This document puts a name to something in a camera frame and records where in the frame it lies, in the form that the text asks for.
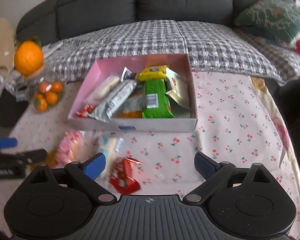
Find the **grey checkered quilt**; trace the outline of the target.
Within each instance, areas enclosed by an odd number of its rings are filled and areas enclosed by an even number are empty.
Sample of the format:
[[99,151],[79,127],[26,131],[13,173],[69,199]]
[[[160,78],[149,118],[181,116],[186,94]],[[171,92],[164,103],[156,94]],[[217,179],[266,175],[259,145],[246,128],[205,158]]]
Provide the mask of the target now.
[[64,81],[85,78],[98,59],[147,54],[187,54],[194,71],[269,78],[285,86],[300,80],[300,55],[264,38],[224,25],[151,20],[93,31],[56,42],[47,69]]

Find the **cream snack packet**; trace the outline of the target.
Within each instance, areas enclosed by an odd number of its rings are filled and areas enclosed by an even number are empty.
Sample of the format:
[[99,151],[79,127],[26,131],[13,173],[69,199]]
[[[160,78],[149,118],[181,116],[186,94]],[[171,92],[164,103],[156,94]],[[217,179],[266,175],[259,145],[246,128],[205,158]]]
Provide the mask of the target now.
[[187,80],[170,68],[166,68],[166,82],[166,95],[172,98],[179,106],[190,109]]

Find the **orange snack packet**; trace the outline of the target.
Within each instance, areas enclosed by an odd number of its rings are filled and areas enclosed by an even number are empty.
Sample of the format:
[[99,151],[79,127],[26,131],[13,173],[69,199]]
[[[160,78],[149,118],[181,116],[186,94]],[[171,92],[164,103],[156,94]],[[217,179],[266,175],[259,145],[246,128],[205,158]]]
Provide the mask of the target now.
[[143,105],[144,105],[144,95],[142,93],[130,96],[123,104],[121,118],[129,118],[129,119],[142,118]]

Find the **large orange on jar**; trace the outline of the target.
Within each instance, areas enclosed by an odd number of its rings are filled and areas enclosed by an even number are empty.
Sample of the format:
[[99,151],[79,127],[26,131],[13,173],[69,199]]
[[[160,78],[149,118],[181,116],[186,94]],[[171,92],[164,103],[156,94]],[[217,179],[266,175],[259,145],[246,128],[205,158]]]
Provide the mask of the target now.
[[30,76],[38,71],[44,62],[41,47],[33,41],[23,42],[15,51],[14,68],[23,76]]

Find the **pink sprinkled snack packet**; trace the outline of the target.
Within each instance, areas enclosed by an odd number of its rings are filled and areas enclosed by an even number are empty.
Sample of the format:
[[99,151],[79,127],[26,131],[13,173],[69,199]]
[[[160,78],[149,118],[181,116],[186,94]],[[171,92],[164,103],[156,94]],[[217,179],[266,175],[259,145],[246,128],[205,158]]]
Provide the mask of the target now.
[[54,160],[55,167],[61,168],[66,164],[79,161],[81,149],[84,144],[84,132],[79,130],[65,131],[62,140],[59,142]]

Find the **cherry print tablecloth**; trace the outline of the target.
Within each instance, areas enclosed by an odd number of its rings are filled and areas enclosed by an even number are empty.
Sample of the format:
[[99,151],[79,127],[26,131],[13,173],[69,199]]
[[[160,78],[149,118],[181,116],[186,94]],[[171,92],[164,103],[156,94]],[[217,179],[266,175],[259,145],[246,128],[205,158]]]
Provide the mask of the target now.
[[[290,235],[300,238],[300,169],[286,126],[269,92],[260,80],[244,75],[194,72],[198,121],[191,133],[116,132],[123,139],[119,156],[144,163],[134,170],[141,190],[136,194],[185,194],[203,182],[194,168],[194,155],[201,151],[216,162],[237,167],[262,163],[296,205]],[[65,97],[56,108],[37,114],[30,107],[9,137],[18,145],[15,153],[58,146],[64,132],[73,130],[68,114],[81,82],[66,85]],[[0,230],[10,235],[3,209],[22,180],[0,180]]]

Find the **dark grey sofa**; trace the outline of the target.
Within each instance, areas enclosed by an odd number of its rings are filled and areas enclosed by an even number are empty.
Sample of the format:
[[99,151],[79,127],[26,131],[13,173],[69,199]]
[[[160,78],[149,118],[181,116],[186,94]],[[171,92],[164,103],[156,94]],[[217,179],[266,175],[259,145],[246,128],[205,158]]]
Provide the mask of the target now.
[[42,45],[107,27],[146,20],[199,21],[232,26],[260,0],[45,0],[19,21],[18,41]]

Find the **white remote control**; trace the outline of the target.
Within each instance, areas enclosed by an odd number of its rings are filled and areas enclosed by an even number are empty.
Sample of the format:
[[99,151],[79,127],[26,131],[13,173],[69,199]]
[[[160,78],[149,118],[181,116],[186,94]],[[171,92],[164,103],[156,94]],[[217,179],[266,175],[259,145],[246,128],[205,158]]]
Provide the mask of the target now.
[[59,42],[56,42],[56,43],[53,43],[53,44],[48,44],[47,46],[44,46],[42,48],[44,59],[47,59],[48,57],[50,57],[55,51],[60,49],[62,46],[63,46],[62,41],[59,41]]

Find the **red foil snack packet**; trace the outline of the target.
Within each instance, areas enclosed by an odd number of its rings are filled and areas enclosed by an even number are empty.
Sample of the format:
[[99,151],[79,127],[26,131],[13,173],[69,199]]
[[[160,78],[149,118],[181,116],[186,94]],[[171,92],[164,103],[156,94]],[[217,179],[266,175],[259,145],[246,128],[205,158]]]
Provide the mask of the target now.
[[116,158],[109,177],[110,185],[119,194],[133,194],[141,189],[140,183],[134,178],[133,168],[143,163],[133,158]]

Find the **gold yellow snack packet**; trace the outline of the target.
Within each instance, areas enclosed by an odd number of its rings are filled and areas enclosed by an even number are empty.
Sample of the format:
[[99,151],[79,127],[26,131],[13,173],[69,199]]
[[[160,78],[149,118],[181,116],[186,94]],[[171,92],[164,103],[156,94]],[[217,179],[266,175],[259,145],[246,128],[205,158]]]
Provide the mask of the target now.
[[44,163],[49,167],[49,168],[56,168],[58,165],[58,161],[56,160],[56,154],[58,152],[58,148],[54,148],[50,152],[47,153],[47,156],[44,160]]

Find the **white blue snack packet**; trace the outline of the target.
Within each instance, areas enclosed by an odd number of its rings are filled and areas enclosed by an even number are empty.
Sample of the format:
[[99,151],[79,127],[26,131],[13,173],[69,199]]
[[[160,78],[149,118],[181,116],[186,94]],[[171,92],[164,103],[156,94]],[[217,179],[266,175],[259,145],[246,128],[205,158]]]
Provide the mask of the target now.
[[122,137],[108,137],[103,135],[98,141],[98,152],[103,153],[106,158],[106,165],[102,171],[100,178],[106,179],[111,174],[112,165],[117,158],[123,143]]

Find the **glass jar of oranges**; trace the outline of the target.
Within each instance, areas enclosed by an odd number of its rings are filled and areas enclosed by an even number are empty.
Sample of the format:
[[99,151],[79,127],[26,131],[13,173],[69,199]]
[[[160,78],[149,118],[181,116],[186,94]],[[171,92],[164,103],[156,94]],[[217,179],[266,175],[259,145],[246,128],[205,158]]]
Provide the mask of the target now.
[[45,113],[56,107],[64,96],[65,83],[59,74],[42,66],[17,86],[16,100],[28,101],[37,113]]

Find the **green embroidered cushion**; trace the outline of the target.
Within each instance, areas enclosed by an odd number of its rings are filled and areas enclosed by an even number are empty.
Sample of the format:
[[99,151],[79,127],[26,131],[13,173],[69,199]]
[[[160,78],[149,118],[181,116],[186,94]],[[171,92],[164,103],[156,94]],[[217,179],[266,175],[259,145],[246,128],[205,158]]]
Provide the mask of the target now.
[[300,6],[282,0],[260,0],[235,19],[237,26],[256,27],[284,47],[300,40]]

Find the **silver snack bar wrapper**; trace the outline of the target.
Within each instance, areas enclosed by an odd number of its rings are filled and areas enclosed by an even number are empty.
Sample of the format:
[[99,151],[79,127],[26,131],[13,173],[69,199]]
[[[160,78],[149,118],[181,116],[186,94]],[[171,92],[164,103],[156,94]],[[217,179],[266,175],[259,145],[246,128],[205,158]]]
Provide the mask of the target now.
[[102,122],[109,122],[113,114],[122,106],[134,92],[138,82],[126,80],[120,82],[113,90],[88,114],[88,117]]

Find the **green snack packet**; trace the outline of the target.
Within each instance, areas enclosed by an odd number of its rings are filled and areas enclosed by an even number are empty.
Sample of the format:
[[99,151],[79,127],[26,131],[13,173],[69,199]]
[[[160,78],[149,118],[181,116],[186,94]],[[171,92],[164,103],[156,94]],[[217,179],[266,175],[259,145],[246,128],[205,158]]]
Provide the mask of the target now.
[[169,119],[174,117],[166,95],[166,85],[163,79],[147,80],[144,83],[144,96],[143,118]]

